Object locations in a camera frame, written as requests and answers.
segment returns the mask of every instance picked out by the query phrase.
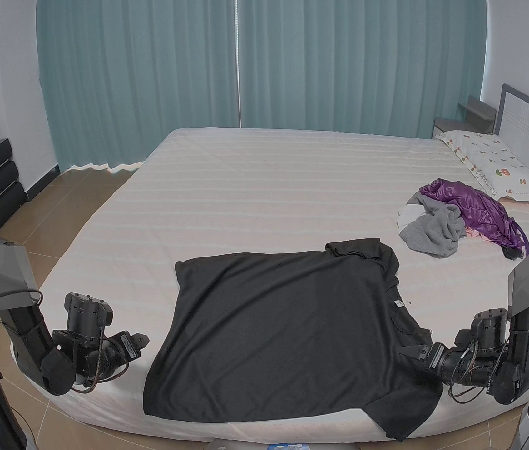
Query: bed sheet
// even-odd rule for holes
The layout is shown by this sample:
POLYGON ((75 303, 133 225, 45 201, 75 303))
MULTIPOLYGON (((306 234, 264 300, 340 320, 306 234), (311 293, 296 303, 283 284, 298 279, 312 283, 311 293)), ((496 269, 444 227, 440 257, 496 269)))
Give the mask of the bed sheet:
MULTIPOLYGON (((411 251, 398 235, 398 209, 437 177, 479 188, 442 142, 327 131, 180 129, 90 218, 46 279, 42 311, 62 329, 68 292, 107 301, 107 334, 127 329, 150 344, 126 375, 89 395, 46 394, 88 424, 174 439, 277 442, 385 440, 361 409, 267 422, 197 424, 144 415, 142 392, 164 341, 178 294, 178 260, 233 252, 322 250, 327 242, 379 237, 399 261, 399 291, 411 315, 451 344, 473 316, 507 306, 516 265, 500 247, 460 240, 448 259, 411 251)), ((529 238, 529 203, 506 202, 529 238)), ((411 436, 476 424, 524 403, 501 406, 488 395, 458 405, 444 392, 411 436)))

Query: curtain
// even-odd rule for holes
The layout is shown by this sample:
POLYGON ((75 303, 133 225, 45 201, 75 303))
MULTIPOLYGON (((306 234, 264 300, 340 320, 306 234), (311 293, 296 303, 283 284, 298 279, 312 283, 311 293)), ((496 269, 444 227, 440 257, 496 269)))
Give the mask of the curtain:
POLYGON ((485 0, 238 0, 244 127, 430 138, 479 97, 485 0))
POLYGON ((61 168, 144 160, 179 127, 237 127, 234 0, 37 0, 61 168))

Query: gray towel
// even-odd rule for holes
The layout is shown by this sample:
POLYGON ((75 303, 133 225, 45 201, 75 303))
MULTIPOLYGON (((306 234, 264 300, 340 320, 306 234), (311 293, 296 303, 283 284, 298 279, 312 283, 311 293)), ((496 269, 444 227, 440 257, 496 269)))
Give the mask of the gray towel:
POLYGON ((419 203, 427 212, 400 232, 408 247, 434 257, 449 257, 456 252, 459 238, 467 235, 460 209, 421 195, 420 191, 407 203, 419 203))

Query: white pillow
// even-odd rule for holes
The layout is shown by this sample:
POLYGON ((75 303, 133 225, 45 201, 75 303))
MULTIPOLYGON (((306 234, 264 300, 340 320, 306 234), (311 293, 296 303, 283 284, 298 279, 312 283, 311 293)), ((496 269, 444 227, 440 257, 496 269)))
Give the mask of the white pillow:
POLYGON ((452 149, 488 195, 529 202, 529 169, 497 135, 452 130, 435 138, 452 149))

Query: baseboard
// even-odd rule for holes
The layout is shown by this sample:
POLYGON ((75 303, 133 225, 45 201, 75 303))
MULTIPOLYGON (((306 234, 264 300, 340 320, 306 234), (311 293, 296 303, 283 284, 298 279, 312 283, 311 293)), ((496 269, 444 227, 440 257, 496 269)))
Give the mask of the baseboard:
POLYGON ((59 176, 61 170, 58 168, 58 165, 51 169, 47 174, 40 178, 31 188, 25 192, 25 201, 30 202, 36 198, 37 194, 44 190, 50 182, 52 182, 57 176, 59 176))

